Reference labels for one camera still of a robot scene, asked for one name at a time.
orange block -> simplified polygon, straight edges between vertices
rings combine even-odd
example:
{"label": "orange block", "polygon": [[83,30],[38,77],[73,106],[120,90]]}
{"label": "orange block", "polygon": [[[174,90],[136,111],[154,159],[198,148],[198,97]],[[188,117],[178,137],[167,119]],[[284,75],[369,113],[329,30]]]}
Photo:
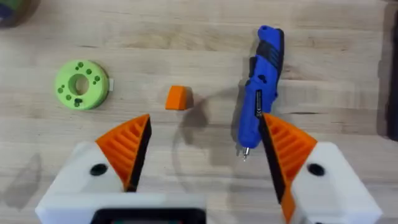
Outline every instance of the orange block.
{"label": "orange block", "polygon": [[172,86],[166,101],[167,110],[187,109],[187,89],[184,86]]}

wooden surface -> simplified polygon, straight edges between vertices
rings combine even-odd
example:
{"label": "wooden surface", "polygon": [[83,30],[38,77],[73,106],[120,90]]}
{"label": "wooden surface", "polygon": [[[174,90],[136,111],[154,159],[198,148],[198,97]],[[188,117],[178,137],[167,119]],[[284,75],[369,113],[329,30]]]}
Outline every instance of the wooden surface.
{"label": "wooden surface", "polygon": [[[38,223],[34,207],[80,141],[149,113],[153,135],[140,192],[205,194],[209,223],[283,223],[262,147],[234,142],[248,58],[260,25],[286,33],[274,114],[336,143],[398,223],[398,144],[381,137],[393,4],[382,0],[41,0],[0,30],[0,223]],[[115,79],[97,109],[72,111],[53,82],[68,60]],[[171,85],[190,111],[164,110]]]}

